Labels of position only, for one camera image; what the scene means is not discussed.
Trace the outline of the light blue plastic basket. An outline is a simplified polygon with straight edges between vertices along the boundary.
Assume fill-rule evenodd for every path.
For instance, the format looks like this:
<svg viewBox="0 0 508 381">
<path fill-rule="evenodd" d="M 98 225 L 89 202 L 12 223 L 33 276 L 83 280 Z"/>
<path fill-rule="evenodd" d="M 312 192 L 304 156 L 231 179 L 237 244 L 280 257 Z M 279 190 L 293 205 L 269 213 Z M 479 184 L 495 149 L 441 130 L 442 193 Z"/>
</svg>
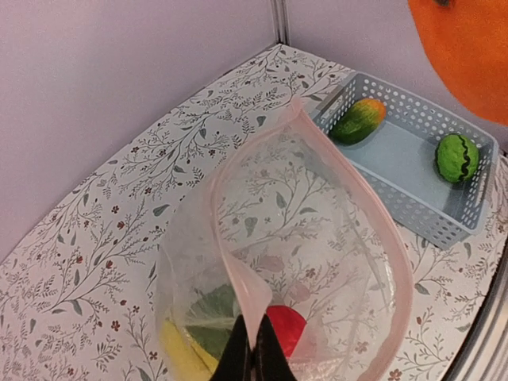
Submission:
<svg viewBox="0 0 508 381">
<path fill-rule="evenodd" d="M 394 220 L 438 248 L 478 234 L 491 202 L 498 142 L 451 111 L 362 72 L 353 72 L 311 111 L 324 133 L 363 98 L 387 109 L 374 133 L 357 144 L 336 146 L 368 181 Z M 452 184 L 438 173 L 435 153 L 449 134 L 466 136 L 479 150 L 471 179 Z"/>
</svg>

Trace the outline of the yellow toy bananas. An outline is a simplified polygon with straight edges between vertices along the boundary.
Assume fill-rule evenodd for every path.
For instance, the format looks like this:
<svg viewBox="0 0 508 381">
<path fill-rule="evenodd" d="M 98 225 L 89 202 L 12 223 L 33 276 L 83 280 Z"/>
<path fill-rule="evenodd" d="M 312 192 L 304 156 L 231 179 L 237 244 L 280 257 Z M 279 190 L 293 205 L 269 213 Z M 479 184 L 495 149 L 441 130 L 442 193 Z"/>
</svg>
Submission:
<svg viewBox="0 0 508 381">
<path fill-rule="evenodd" d="M 207 381 L 217 369 L 213 358 L 190 334 L 165 320 L 160 327 L 160 343 L 174 380 Z"/>
</svg>

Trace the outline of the orange toy orange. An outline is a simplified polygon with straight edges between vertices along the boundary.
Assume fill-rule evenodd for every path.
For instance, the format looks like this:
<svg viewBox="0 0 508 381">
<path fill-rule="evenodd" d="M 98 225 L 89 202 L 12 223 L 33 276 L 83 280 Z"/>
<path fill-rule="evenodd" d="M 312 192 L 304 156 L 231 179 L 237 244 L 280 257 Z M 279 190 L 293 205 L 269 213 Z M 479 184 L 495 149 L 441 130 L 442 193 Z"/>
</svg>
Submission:
<svg viewBox="0 0 508 381">
<path fill-rule="evenodd" d="M 424 52 L 474 115 L 507 124 L 507 2 L 408 2 Z"/>
</svg>

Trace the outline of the green orange toy mango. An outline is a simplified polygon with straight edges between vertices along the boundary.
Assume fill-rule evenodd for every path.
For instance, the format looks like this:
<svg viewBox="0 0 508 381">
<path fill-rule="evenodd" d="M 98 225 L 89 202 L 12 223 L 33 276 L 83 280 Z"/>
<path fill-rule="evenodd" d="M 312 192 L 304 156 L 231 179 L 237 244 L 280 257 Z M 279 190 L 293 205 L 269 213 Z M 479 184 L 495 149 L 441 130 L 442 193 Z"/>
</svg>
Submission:
<svg viewBox="0 0 508 381">
<path fill-rule="evenodd" d="M 376 99 L 355 102 L 329 131 L 329 137 L 340 144 L 360 143 L 373 133 L 386 116 L 385 105 Z"/>
</svg>

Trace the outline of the green toy bell pepper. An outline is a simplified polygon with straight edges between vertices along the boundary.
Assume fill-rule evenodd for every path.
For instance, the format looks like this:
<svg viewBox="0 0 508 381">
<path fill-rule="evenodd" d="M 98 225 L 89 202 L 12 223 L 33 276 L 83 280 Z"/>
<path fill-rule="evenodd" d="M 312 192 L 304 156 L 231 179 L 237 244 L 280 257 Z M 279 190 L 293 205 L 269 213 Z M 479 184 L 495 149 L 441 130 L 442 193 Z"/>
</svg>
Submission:
<svg viewBox="0 0 508 381">
<path fill-rule="evenodd" d="M 219 360 L 240 313 L 237 297 L 230 284 L 194 293 L 197 299 L 186 312 L 184 326 L 207 353 Z"/>
</svg>

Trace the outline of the green toy watermelon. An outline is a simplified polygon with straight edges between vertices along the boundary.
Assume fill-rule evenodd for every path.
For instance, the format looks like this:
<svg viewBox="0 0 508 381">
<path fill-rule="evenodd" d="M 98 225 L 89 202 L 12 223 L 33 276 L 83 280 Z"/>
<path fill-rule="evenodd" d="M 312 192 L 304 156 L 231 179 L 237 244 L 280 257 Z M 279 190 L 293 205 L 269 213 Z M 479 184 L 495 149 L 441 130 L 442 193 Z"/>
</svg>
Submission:
<svg viewBox="0 0 508 381">
<path fill-rule="evenodd" d="M 479 149 L 466 136 L 449 134 L 435 151 L 437 170 L 449 183 L 468 181 L 479 167 Z"/>
</svg>

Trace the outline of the red toy apple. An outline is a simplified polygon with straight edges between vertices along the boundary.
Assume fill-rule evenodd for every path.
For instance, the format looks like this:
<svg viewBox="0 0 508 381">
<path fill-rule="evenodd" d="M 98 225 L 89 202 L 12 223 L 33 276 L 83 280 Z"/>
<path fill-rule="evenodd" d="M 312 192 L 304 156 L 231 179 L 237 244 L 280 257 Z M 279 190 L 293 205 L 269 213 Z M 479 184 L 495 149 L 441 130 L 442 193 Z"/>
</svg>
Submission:
<svg viewBox="0 0 508 381">
<path fill-rule="evenodd" d="M 284 305 L 269 306 L 266 311 L 286 358 L 290 358 L 306 327 L 306 319 Z"/>
</svg>

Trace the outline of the clear zip top bag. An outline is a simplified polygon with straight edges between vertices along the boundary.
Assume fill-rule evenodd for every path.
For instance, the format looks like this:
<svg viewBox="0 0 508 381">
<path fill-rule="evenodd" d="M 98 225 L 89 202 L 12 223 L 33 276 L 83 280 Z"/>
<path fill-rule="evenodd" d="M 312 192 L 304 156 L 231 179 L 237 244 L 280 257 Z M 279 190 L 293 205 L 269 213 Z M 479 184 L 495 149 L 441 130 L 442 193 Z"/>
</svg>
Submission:
<svg viewBox="0 0 508 381">
<path fill-rule="evenodd" d="M 195 290 L 234 289 L 252 350 L 267 308 L 306 319 L 296 380 L 379 380 L 413 294 L 395 224 L 363 176 L 292 102 L 191 189 L 160 241 L 156 326 L 186 330 Z"/>
</svg>

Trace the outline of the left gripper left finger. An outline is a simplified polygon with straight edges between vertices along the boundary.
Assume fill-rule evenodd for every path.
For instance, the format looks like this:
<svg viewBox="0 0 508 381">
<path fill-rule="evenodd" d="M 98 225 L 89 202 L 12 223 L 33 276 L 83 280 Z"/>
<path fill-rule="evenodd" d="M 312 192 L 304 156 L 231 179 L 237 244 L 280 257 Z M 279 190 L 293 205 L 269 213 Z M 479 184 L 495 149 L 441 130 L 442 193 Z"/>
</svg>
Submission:
<svg viewBox="0 0 508 381">
<path fill-rule="evenodd" d="M 210 381 L 251 381 L 252 350 L 248 341 L 244 317 L 240 315 L 226 343 Z"/>
</svg>

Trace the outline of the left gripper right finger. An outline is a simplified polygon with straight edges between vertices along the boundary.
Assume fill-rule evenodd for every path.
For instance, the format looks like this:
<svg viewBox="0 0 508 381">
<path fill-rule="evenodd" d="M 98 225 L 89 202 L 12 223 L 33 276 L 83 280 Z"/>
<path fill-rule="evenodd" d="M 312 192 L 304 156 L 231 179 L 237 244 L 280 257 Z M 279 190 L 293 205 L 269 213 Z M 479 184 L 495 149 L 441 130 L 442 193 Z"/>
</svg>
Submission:
<svg viewBox="0 0 508 381">
<path fill-rule="evenodd" d="M 260 323 L 253 361 L 255 381 L 296 381 L 267 315 Z"/>
</svg>

